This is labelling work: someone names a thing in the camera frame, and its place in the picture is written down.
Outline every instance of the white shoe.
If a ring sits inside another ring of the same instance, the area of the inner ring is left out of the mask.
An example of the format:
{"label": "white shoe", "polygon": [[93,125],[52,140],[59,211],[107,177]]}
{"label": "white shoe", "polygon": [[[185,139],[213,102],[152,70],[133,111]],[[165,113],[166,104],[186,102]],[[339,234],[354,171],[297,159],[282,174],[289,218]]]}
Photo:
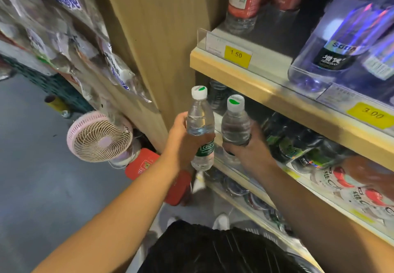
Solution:
{"label": "white shoe", "polygon": [[167,228],[168,228],[171,224],[173,224],[175,221],[178,221],[178,220],[180,220],[180,218],[178,218],[178,217],[171,217],[170,219],[168,219]]}
{"label": "white shoe", "polygon": [[229,220],[229,216],[227,216],[227,214],[220,214],[215,222],[214,222],[214,226],[212,227],[212,229],[218,229],[218,230],[229,230],[230,229],[230,220]]}

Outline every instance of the person's left arm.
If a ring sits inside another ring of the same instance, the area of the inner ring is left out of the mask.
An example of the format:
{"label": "person's left arm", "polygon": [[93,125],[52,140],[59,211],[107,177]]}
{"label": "person's left arm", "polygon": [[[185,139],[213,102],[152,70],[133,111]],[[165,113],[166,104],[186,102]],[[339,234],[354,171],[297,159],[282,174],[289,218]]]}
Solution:
{"label": "person's left arm", "polygon": [[138,250],[179,171],[215,134],[192,136],[179,114],[160,158],[33,273],[109,273]]}

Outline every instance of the fan grille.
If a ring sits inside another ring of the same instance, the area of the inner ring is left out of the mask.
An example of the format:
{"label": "fan grille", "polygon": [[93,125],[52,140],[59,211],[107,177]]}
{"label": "fan grille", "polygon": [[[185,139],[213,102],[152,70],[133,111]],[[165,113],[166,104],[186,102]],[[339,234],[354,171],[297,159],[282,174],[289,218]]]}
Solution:
{"label": "fan grille", "polygon": [[84,161],[102,162],[110,160],[130,145],[132,136],[126,128],[118,130],[110,122],[104,120],[92,123],[82,129],[75,138],[74,149]]}

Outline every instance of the red plastic object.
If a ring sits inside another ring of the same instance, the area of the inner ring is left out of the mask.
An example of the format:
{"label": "red plastic object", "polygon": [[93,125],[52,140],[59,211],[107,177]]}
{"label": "red plastic object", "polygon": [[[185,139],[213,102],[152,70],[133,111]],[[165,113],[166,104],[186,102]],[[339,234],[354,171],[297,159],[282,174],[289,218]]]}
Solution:
{"label": "red plastic object", "polygon": [[[126,167],[126,176],[134,181],[158,158],[159,155],[154,153],[153,151],[150,151],[147,148],[141,149],[138,157]],[[177,179],[175,180],[175,183],[168,191],[164,202],[172,206],[177,206],[185,193],[188,193],[190,191],[190,182],[190,173],[188,171],[181,170],[178,174]]]}

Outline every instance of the person's left hand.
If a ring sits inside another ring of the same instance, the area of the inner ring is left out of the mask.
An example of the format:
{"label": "person's left hand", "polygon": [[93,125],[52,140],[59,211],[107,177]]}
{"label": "person's left hand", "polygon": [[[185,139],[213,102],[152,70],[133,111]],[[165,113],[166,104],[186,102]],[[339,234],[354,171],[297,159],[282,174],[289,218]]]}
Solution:
{"label": "person's left hand", "polygon": [[175,162],[179,170],[185,169],[190,164],[200,146],[211,142],[215,138],[215,133],[201,136],[188,134],[186,131],[187,116],[188,113],[183,112],[175,118],[162,154],[164,158]]}

